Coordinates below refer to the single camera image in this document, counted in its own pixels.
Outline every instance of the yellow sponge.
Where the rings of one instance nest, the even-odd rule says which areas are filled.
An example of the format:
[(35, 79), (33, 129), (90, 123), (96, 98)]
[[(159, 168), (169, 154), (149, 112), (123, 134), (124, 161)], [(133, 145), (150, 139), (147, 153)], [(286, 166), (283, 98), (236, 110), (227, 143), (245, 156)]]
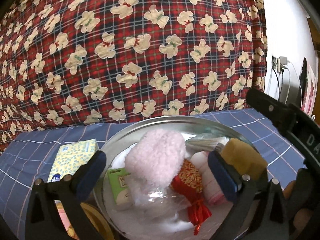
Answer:
[(234, 166), (240, 175), (248, 174), (258, 180), (268, 163), (249, 144), (232, 138), (221, 152), (222, 158)]

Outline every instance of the clear plastic wrap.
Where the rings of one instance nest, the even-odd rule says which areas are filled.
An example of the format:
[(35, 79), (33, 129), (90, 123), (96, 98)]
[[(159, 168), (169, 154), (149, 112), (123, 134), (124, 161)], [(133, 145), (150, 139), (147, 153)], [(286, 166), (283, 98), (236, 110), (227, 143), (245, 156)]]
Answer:
[(150, 219), (158, 217), (171, 217), (176, 212), (191, 206), (188, 199), (176, 193), (170, 187), (152, 187), (142, 179), (132, 175), (126, 176), (132, 203), (140, 209), (145, 217)]
[(218, 137), (215, 138), (215, 135), (211, 133), (200, 134), (196, 137), (193, 137), (186, 141), (186, 145), (195, 148), (201, 149), (205, 151), (213, 151), (216, 150), (221, 152), (223, 147), (228, 143), (229, 138), (227, 137)]

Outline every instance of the tissue box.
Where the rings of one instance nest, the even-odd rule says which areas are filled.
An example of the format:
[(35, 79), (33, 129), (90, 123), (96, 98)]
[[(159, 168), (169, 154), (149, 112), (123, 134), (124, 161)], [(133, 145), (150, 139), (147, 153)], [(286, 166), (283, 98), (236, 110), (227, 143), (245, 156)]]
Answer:
[(74, 175), (99, 150), (95, 139), (60, 146), (48, 182), (60, 181), (67, 174)]
[(129, 194), (129, 188), (125, 182), (125, 177), (129, 173), (125, 168), (110, 169), (107, 171), (109, 182), (111, 185), (111, 190), (113, 198), (117, 205), (117, 210), (125, 210), (132, 206), (132, 201)]

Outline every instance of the wall socket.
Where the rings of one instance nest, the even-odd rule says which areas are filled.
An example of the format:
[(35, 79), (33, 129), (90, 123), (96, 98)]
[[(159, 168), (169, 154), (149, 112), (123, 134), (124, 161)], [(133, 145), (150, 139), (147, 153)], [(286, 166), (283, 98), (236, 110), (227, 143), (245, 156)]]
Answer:
[(279, 58), (272, 56), (271, 64), (273, 69), (275, 69), (278, 73), (281, 73), (281, 63)]

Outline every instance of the green box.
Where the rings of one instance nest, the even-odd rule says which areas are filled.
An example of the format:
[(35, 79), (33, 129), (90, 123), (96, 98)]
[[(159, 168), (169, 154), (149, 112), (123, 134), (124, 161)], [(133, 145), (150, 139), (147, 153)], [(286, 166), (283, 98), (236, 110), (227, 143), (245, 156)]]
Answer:
[(125, 168), (110, 169), (107, 171), (113, 198), (118, 210), (128, 209), (132, 206), (129, 188), (125, 182), (125, 176), (130, 175)]

